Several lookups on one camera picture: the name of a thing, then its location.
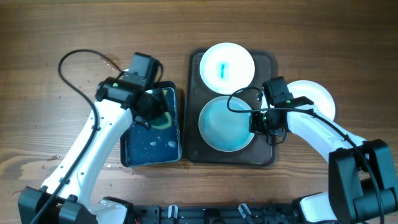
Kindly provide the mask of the green yellow sponge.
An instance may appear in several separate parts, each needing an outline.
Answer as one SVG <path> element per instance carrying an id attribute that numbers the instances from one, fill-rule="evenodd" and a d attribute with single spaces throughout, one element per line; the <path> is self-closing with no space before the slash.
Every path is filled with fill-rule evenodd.
<path id="1" fill-rule="evenodd" d="M 151 128 L 154 129 L 167 129 L 172 125 L 172 117 L 169 112 L 166 112 L 156 119 L 149 121 Z"/>

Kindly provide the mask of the white plate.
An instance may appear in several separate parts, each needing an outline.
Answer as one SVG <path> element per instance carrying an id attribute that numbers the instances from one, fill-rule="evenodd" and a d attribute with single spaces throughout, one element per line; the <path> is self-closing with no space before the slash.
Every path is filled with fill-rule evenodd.
<path id="1" fill-rule="evenodd" d="M 230 95 L 249 86 L 255 75 L 251 54 L 242 46 L 230 42 L 210 47 L 199 66 L 204 84 L 212 91 Z"/>
<path id="2" fill-rule="evenodd" d="M 305 96 L 330 120 L 335 119 L 336 106 L 332 95 L 320 84 L 309 80 L 298 80 L 287 85 L 294 98 Z"/>
<path id="3" fill-rule="evenodd" d="M 249 132 L 248 113 L 251 107 L 243 100 L 219 96 L 210 100 L 202 109 L 198 128 L 205 142 L 221 152 L 236 152 L 246 147 L 254 138 Z"/>

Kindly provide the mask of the white plate top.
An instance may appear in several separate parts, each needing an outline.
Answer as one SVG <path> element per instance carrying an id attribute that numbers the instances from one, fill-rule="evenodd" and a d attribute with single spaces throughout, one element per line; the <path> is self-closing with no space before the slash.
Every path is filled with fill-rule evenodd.
<path id="1" fill-rule="evenodd" d="M 251 54 L 242 46 L 230 42 L 210 47 L 199 66 L 204 84 L 212 91 L 230 95 L 249 86 L 255 75 Z"/>

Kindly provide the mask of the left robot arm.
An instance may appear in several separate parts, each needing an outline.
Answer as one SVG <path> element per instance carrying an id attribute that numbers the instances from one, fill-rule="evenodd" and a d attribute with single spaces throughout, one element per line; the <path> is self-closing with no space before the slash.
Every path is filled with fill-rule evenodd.
<path id="1" fill-rule="evenodd" d="M 90 203 L 100 170 L 118 139 L 135 120 L 147 124 L 167 111 L 159 84 L 109 77 L 96 90 L 91 113 L 69 152 L 39 189 L 18 199 L 22 223 L 127 223 L 134 206 L 118 198 Z"/>

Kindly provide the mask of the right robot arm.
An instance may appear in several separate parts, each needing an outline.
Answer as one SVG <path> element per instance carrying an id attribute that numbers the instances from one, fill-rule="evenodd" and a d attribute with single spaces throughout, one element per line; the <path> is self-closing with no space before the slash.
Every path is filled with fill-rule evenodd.
<path id="1" fill-rule="evenodd" d="M 252 133 L 295 134 L 328 163 L 328 191 L 299 200 L 309 223 L 364 223 L 397 211 L 397 175 L 388 145 L 367 141 L 327 118 L 302 96 L 274 100 L 273 107 L 251 112 Z"/>

